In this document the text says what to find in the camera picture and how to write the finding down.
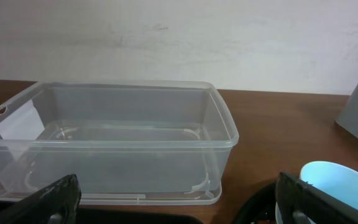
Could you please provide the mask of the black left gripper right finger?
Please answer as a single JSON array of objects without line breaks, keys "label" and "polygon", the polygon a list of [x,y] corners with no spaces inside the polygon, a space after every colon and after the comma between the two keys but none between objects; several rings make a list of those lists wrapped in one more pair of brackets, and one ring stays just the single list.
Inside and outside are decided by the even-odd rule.
[{"label": "black left gripper right finger", "polygon": [[357,209],[285,172],[279,173],[275,198],[286,224],[358,224]]}]

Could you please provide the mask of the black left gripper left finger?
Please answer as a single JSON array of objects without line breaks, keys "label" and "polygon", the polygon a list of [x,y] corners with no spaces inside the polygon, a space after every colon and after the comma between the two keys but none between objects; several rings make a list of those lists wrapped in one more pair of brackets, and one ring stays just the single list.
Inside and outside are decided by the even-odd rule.
[{"label": "black left gripper left finger", "polygon": [[48,223],[60,215],[61,223],[75,223],[81,189],[75,174],[69,174],[0,211],[0,224]]}]

